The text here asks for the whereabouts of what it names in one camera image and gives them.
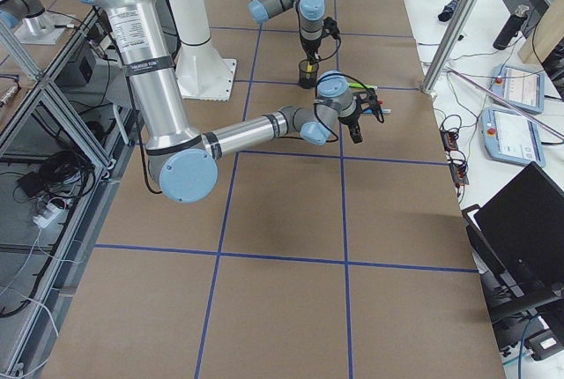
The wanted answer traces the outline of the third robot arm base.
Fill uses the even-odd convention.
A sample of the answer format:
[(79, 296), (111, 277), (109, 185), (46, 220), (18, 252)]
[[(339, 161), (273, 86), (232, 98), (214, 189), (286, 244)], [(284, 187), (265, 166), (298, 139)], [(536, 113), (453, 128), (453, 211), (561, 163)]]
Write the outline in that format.
[(41, 0), (1, 0), (1, 21), (23, 44), (55, 45), (65, 26), (57, 27)]

